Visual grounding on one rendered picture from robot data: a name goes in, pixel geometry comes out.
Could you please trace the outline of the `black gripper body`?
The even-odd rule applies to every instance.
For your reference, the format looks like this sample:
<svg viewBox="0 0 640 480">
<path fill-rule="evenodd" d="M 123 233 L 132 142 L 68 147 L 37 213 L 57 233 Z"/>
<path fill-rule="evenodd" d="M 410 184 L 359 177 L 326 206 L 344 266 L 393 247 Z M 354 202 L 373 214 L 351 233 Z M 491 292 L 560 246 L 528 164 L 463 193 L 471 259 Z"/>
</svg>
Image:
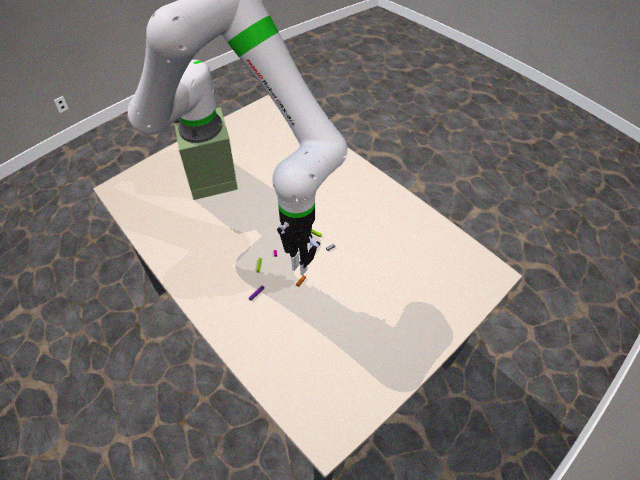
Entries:
<svg viewBox="0 0 640 480">
<path fill-rule="evenodd" d="M 302 245 L 305 245 L 310 242 L 309 237 L 313 238 L 311 235 L 312 226 L 303 231 L 291 231 L 288 229 L 285 229 L 284 231 L 289 237 L 294 238 L 293 242 L 295 243 L 297 243 L 296 242 L 297 239 L 301 239 Z"/>
</svg>

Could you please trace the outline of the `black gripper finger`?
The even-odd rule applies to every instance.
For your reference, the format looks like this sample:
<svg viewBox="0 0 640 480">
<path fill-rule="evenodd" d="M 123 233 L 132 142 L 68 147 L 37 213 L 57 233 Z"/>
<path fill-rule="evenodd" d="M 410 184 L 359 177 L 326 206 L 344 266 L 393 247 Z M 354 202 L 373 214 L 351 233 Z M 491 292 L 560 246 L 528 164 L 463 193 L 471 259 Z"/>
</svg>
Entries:
<svg viewBox="0 0 640 480">
<path fill-rule="evenodd" d="M 294 238 L 289 237 L 281 227 L 282 224 L 277 228 L 277 231 L 281 237 L 285 253 L 289 253 L 291 256 L 292 271 L 295 271 L 299 266 L 299 249 L 297 243 L 293 242 Z"/>
<path fill-rule="evenodd" d="M 309 237 L 310 239 L 310 249 L 308 252 L 308 246 L 307 244 L 302 245 L 302 241 L 301 239 L 297 239 L 297 246 L 299 248 L 299 253 L 300 253 L 300 275 L 304 275 L 305 272 L 308 270 L 307 264 L 309 265 L 311 263 L 311 261 L 314 259 L 315 253 L 317 248 L 320 245 L 320 242 L 317 241 L 315 242 L 311 237 Z"/>
</svg>

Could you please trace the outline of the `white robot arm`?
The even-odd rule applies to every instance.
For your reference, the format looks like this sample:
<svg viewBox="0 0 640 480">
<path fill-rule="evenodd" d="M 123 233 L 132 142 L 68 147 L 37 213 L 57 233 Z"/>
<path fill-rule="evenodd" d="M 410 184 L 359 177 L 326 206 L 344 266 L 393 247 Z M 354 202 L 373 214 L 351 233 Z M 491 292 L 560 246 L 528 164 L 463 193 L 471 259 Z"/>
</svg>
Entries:
<svg viewBox="0 0 640 480">
<path fill-rule="evenodd" d="M 316 191 L 345 161 L 347 143 L 303 80 L 262 1 L 178 0 L 154 14 L 146 30 L 141 80 L 128 107 L 133 128 L 153 135 L 180 122 L 180 136 L 192 143 L 220 133 L 210 68 L 192 59 L 222 34 L 300 145 L 273 172 L 281 228 L 311 227 Z"/>
</svg>

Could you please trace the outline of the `purple rod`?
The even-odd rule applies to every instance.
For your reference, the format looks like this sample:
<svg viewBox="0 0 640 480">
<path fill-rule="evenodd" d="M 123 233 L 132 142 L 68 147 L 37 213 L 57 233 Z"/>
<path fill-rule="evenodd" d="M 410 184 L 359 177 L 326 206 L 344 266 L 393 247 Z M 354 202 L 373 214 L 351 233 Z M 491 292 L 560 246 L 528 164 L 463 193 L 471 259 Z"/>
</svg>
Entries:
<svg viewBox="0 0 640 480">
<path fill-rule="evenodd" d="M 252 301 L 261 291 L 263 291 L 265 288 L 264 286 L 260 286 L 250 297 L 249 300 Z"/>
</svg>

